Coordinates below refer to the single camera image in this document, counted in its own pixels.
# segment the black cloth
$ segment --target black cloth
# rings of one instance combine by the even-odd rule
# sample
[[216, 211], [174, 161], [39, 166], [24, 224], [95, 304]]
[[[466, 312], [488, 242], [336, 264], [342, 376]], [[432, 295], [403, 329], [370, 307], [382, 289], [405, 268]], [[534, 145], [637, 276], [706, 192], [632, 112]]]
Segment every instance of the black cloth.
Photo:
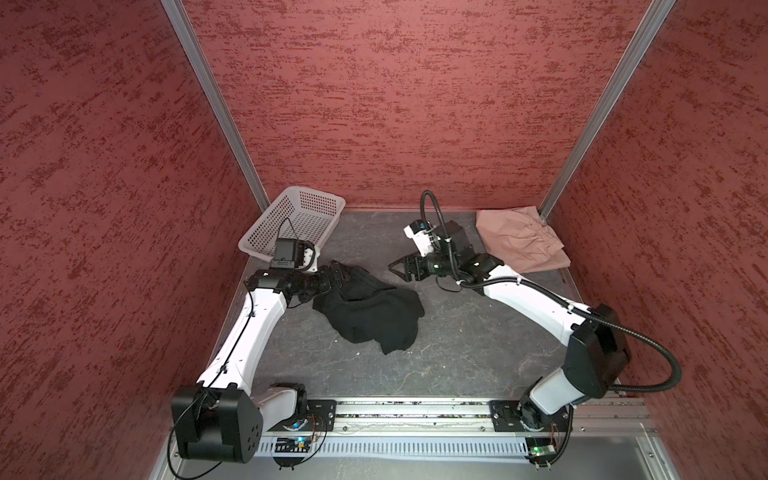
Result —
[[424, 316], [419, 295], [388, 285], [359, 266], [336, 261], [327, 269], [331, 290], [315, 298], [312, 308], [352, 343], [375, 340], [386, 355], [408, 349], [419, 333]]

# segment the aluminum frame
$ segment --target aluminum frame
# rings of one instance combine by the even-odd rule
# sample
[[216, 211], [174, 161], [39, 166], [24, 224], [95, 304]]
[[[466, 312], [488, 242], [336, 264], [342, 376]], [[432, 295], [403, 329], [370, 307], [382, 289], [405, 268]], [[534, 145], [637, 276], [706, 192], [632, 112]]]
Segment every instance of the aluminum frame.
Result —
[[632, 39], [627, 45], [627, 49], [621, 56], [616, 69], [605, 85], [600, 99], [597, 105], [595, 105], [592, 115], [587, 120], [584, 130], [581, 132], [576, 144], [565, 159], [563, 168], [560, 173], [554, 179], [554, 182], [549, 187], [549, 192], [541, 203], [538, 209], [539, 215], [543, 220], [547, 220], [549, 214], [552, 213], [552, 209], [560, 199], [560, 196], [565, 191], [565, 187], [573, 177], [574, 172], [578, 168], [584, 156], [592, 145], [592, 141], [600, 131], [608, 114], [613, 110], [616, 101], [621, 96], [624, 88], [629, 83], [629, 79], [632, 78], [632, 74], [637, 69], [640, 61], [645, 56], [645, 52], [650, 47], [651, 42], [661, 28], [661, 24], [667, 18], [675, 0], [653, 0], [643, 15], [640, 24], [637, 26], [637, 30]]
[[184, 52], [187, 54], [187, 58], [189, 58], [192, 64], [197, 80], [200, 82], [200, 86], [203, 87], [205, 96], [210, 102], [210, 107], [214, 110], [221, 130], [224, 132], [224, 136], [232, 148], [232, 153], [234, 153], [237, 163], [243, 171], [243, 176], [245, 176], [248, 186], [256, 198], [256, 202], [259, 204], [259, 208], [261, 211], [264, 211], [270, 205], [270, 199], [266, 195], [266, 190], [264, 190], [259, 174], [256, 172], [256, 168], [250, 159], [243, 138], [237, 130], [235, 120], [232, 118], [230, 109], [227, 107], [227, 102], [221, 94], [219, 84], [216, 83], [214, 73], [210, 70], [208, 60], [205, 58], [200, 42], [197, 40], [197, 36], [192, 28], [192, 23], [189, 16], [187, 16], [187, 11], [184, 9], [181, 0], [161, 0], [161, 3], [170, 19], [170, 24], [174, 27], [176, 36], [181, 42], [181, 46], [184, 48]]

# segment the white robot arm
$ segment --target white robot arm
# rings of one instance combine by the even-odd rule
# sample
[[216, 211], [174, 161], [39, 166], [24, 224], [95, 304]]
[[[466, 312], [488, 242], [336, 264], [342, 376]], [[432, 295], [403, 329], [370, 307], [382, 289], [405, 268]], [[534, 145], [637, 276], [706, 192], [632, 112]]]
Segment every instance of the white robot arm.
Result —
[[243, 308], [219, 353], [197, 383], [180, 387], [171, 401], [182, 458], [246, 463], [264, 430], [306, 414], [303, 385], [276, 384], [250, 395], [266, 342], [291, 298], [309, 301], [328, 290], [326, 275], [315, 273], [317, 257], [314, 246], [278, 239], [270, 268], [248, 279]]

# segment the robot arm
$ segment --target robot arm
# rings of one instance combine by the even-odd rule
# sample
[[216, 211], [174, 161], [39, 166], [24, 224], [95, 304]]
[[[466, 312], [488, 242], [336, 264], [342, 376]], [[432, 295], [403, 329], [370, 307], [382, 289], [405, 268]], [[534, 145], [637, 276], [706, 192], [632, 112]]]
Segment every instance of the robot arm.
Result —
[[[515, 272], [511, 267], [499, 265], [491, 270], [488, 280], [511, 276], [515, 276], [520, 280], [525, 279], [525, 277]], [[498, 300], [538, 323], [565, 346], [568, 346], [568, 341], [571, 339], [571, 334], [574, 331], [573, 325], [579, 326], [584, 321], [581, 317], [569, 313], [567, 309], [552, 302], [543, 293], [531, 290], [518, 283], [495, 283], [483, 287], [483, 293], [488, 298]], [[561, 298], [575, 308], [589, 310], [589, 306], [583, 303], [574, 302], [563, 296]]]
[[[419, 251], [390, 264], [390, 271], [411, 281], [431, 275], [454, 276], [453, 268], [457, 266], [463, 287], [517, 310], [568, 348], [563, 366], [539, 379], [522, 396], [518, 414], [526, 429], [542, 430], [550, 424], [552, 415], [568, 405], [604, 396], [631, 357], [624, 334], [605, 325], [618, 324], [613, 310], [606, 306], [592, 309], [541, 287], [530, 288], [529, 280], [500, 259], [475, 253], [464, 229], [455, 222], [445, 225], [446, 238], [433, 234], [428, 247], [417, 242], [433, 230], [419, 220], [406, 227], [406, 236], [414, 240]], [[575, 315], [574, 309], [602, 316], [605, 322]]]
[[246, 282], [243, 309], [216, 358], [196, 385], [182, 386], [174, 395], [171, 411], [181, 458], [246, 463], [264, 430], [306, 413], [303, 385], [277, 384], [250, 398], [259, 359], [291, 298], [308, 301], [329, 288], [326, 274], [314, 273], [316, 249], [304, 247], [300, 240], [277, 240], [270, 268]]

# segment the black cable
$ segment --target black cable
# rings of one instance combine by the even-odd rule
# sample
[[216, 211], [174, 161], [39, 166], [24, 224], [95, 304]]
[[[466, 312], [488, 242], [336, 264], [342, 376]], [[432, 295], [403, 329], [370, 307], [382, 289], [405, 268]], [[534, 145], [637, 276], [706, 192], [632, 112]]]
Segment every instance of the black cable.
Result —
[[425, 200], [427, 197], [432, 200], [432, 206], [435, 208], [435, 213], [437, 214], [437, 221], [440, 223], [440, 227], [442, 228], [442, 238], [445, 240], [445, 245], [448, 246], [448, 262], [451, 265], [451, 277], [458, 281], [460, 277], [458, 276], [458, 265], [456, 265], [456, 258], [453, 257], [453, 242], [451, 241], [451, 236], [448, 234], [448, 230], [445, 228], [445, 219], [442, 217], [442, 212], [440, 210], [440, 206], [437, 203], [437, 198], [435, 198], [435, 194], [432, 193], [431, 190], [424, 190], [422, 193], [422, 199], [419, 201], [419, 212], [422, 215], [422, 222], [425, 226], [429, 225], [427, 223], [424, 208]]
[[292, 221], [290, 221], [290, 217], [285, 217], [285, 218], [283, 218], [283, 221], [282, 221], [282, 222], [280, 222], [280, 226], [279, 226], [279, 227], [277, 227], [277, 236], [278, 236], [278, 237], [280, 236], [280, 230], [282, 230], [282, 229], [283, 229], [283, 224], [284, 224], [284, 223], [286, 223], [286, 220], [288, 220], [288, 224], [290, 225], [290, 229], [291, 229], [291, 230], [293, 230], [293, 238], [295, 238], [296, 240], [298, 240], [298, 239], [299, 239], [299, 234], [298, 234], [298, 233], [296, 233], [296, 229], [295, 229], [295, 228], [293, 228], [293, 222], [292, 222]]
[[222, 373], [224, 373], [224, 370], [226, 369], [227, 364], [230, 361], [230, 357], [232, 356], [232, 352], [235, 351], [235, 347], [237, 346], [237, 343], [240, 341], [240, 337], [243, 336], [243, 332], [245, 332], [245, 329], [248, 328], [248, 323], [250, 322], [250, 319], [253, 316], [253, 312], [255, 311], [255, 304], [253, 303], [253, 294], [251, 294], [250, 290], [248, 290], [248, 285], [245, 282], [243, 282], [243, 284], [246, 286], [246, 291], [248, 292], [248, 297], [250, 298], [250, 313], [248, 314], [248, 318], [246, 318], [246, 320], [245, 320], [245, 326], [240, 331], [240, 335], [237, 336], [237, 339], [235, 340], [234, 345], [232, 345], [232, 349], [230, 350], [229, 354], [227, 355], [226, 359], [224, 360], [224, 363], [221, 364], [221, 368], [219, 368], [219, 372], [216, 374], [214, 379], [208, 384], [208, 387], [204, 386], [205, 390], [203, 391], [203, 393], [201, 393], [200, 396], [198, 396], [195, 400], [193, 400], [192, 403], [190, 403], [189, 406], [184, 409], [184, 411], [181, 413], [181, 415], [179, 415], [179, 418], [176, 419], [176, 422], [174, 422], [174, 426], [172, 426], [170, 428], [170, 434], [168, 435], [168, 444], [167, 444], [167, 447], [165, 449], [165, 455], [166, 455], [166, 460], [168, 461], [168, 469], [170, 470], [170, 473], [174, 477], [178, 478], [179, 480], [197, 480], [200, 477], [208, 475], [217, 466], [221, 465], [221, 462], [218, 462], [216, 465], [212, 466], [211, 468], [209, 468], [208, 470], [206, 470], [205, 472], [203, 472], [203, 473], [201, 473], [201, 474], [199, 474], [197, 476], [194, 476], [194, 477], [182, 477], [181, 475], [178, 474], [178, 472], [176, 472], [174, 470], [174, 466], [170, 462], [170, 442], [171, 442], [171, 440], [173, 438], [174, 433], [176, 432], [176, 426], [179, 424], [179, 421], [182, 419], [182, 417], [184, 417], [184, 415], [187, 412], [189, 412], [189, 409], [191, 409], [192, 406], [194, 406], [195, 403], [205, 399], [205, 397], [208, 395], [208, 392], [210, 391], [210, 386], [213, 385], [219, 379], [219, 377], [221, 376]]
[[564, 300], [556, 293], [553, 293], [547, 289], [545, 289], [543, 286], [538, 285], [537, 283], [533, 283], [530, 280], [526, 280], [523, 278], [518, 278], [516, 276], [504, 276], [500, 278], [494, 278], [491, 280], [486, 280], [485, 282], [480, 283], [466, 283], [461, 282], [459, 285], [461, 285], [464, 288], [470, 288], [470, 289], [479, 289], [490, 285], [495, 285], [496, 283], [506, 283], [506, 282], [512, 282], [512, 283], [518, 283], [520, 285], [527, 286], [528, 288], [532, 288], [533, 290], [536, 290], [539, 293], [544, 294], [547, 296], [550, 300], [554, 301], [558, 305], [562, 306], [565, 309], [568, 309], [569, 312], [574, 313], [581, 318], [590, 320], [595, 323], [600, 323], [601, 325], [607, 326], [612, 329], [619, 330], [621, 332], [626, 333], [629, 336], [632, 336], [638, 340], [640, 340], [642, 343], [645, 343], [646, 345], [649, 345], [653, 349], [655, 349], [657, 352], [659, 352], [670, 364], [670, 367], [672, 368], [672, 371], [670, 372], [669, 378], [664, 380], [661, 383], [656, 383], [654, 385], [621, 385], [621, 384], [614, 384], [609, 387], [610, 390], [613, 390], [614, 392], [635, 392], [635, 393], [655, 393], [655, 392], [663, 392], [664, 390], [671, 389], [683, 378], [683, 369], [680, 367], [680, 363], [677, 361], [675, 356], [670, 352], [666, 347], [661, 345], [659, 342], [657, 342], [654, 339], [651, 339], [648, 336], [643, 335], [642, 333], [636, 332], [632, 330], [629, 327], [623, 326], [623, 325], [617, 325], [616, 323], [608, 322], [606, 319], [604, 319], [602, 316], [599, 316], [592, 312], [585, 312], [582, 309], [574, 308], [570, 302], [567, 300]]
[[554, 455], [554, 458], [549, 462], [544, 462], [544, 463], [536, 462], [536, 465], [540, 467], [548, 467], [549, 465], [552, 465], [557, 460], [559, 460], [560, 457], [562, 457], [563, 453], [565, 452], [565, 447], [568, 446], [568, 440], [571, 439], [571, 431], [573, 430], [573, 428], [574, 428], [574, 408], [573, 406], [569, 405], [568, 406], [568, 426], [565, 427], [565, 437], [563, 437], [563, 442], [560, 445], [558, 445], [557, 453]]
[[437, 285], [440, 290], [444, 290], [450, 293], [460, 293], [462, 291], [461, 288], [459, 288], [458, 290], [450, 290], [445, 288], [443, 285], [440, 285], [440, 282], [438, 281], [439, 278], [440, 278], [439, 276], [435, 276], [435, 285]]
[[[220, 369], [220, 370], [219, 370], [219, 372], [218, 372], [218, 374], [216, 374], [216, 376], [214, 377], [214, 380], [213, 380], [213, 382], [211, 382], [209, 385], [213, 385], [213, 384], [214, 384], [214, 382], [216, 382], [216, 381], [219, 379], [219, 376], [221, 375], [221, 373], [222, 373], [222, 372], [223, 372], [223, 369]], [[216, 465], [212, 466], [211, 468], [209, 468], [208, 470], [206, 470], [205, 472], [203, 472], [203, 473], [201, 473], [201, 474], [199, 474], [199, 475], [196, 475], [196, 476], [194, 476], [194, 477], [182, 477], [181, 475], [179, 475], [179, 474], [178, 474], [178, 472], [176, 472], [176, 471], [174, 470], [174, 465], [173, 465], [173, 464], [170, 462], [170, 442], [171, 442], [171, 440], [173, 439], [173, 435], [174, 435], [174, 433], [176, 432], [176, 425], [178, 425], [178, 424], [179, 424], [179, 421], [182, 419], [182, 417], [184, 417], [184, 414], [186, 414], [187, 412], [189, 412], [189, 409], [191, 409], [191, 408], [192, 408], [192, 406], [193, 406], [195, 403], [197, 403], [197, 401], [198, 401], [198, 400], [205, 398], [205, 395], [206, 395], [206, 393], [204, 392], [202, 395], [198, 396], [198, 397], [197, 397], [195, 400], [193, 400], [193, 401], [192, 401], [192, 403], [190, 403], [190, 404], [189, 404], [189, 406], [188, 406], [187, 408], [185, 408], [185, 409], [184, 409], [184, 411], [181, 413], [181, 415], [179, 415], [179, 418], [178, 418], [178, 419], [176, 419], [176, 422], [174, 422], [174, 426], [172, 426], [172, 427], [170, 428], [170, 434], [168, 435], [168, 444], [166, 445], [166, 449], [165, 449], [165, 458], [166, 458], [166, 460], [167, 460], [167, 462], [168, 462], [168, 469], [170, 470], [170, 473], [171, 473], [171, 474], [172, 474], [174, 477], [178, 478], [179, 480], [197, 480], [197, 478], [200, 478], [200, 477], [203, 477], [203, 476], [205, 476], [205, 475], [208, 475], [208, 474], [209, 474], [209, 473], [211, 473], [211, 472], [212, 472], [212, 471], [213, 471], [213, 470], [214, 470], [214, 469], [215, 469], [217, 466], [221, 465], [221, 462], [218, 462]]]
[[299, 463], [295, 464], [295, 465], [294, 465], [294, 467], [298, 467], [299, 465], [301, 465], [301, 464], [303, 464], [303, 463], [306, 463], [306, 462], [308, 462], [308, 461], [310, 460], [310, 458], [312, 458], [313, 456], [315, 456], [315, 454], [316, 454], [317, 452], [319, 452], [319, 451], [320, 451], [320, 449], [322, 449], [322, 448], [323, 448], [323, 445], [325, 445], [325, 444], [326, 444], [326, 437], [328, 436], [328, 424], [326, 423], [326, 420], [323, 418], [323, 416], [322, 416], [322, 415], [318, 415], [318, 416], [317, 416], [317, 418], [319, 418], [319, 419], [320, 419], [320, 421], [323, 423], [323, 431], [324, 431], [324, 433], [323, 433], [323, 441], [320, 443], [320, 446], [319, 446], [319, 447], [317, 447], [317, 450], [315, 450], [314, 452], [312, 452], [312, 455], [310, 455], [310, 456], [306, 457], [306, 458], [305, 458], [304, 460], [302, 460], [301, 462], [299, 462]]

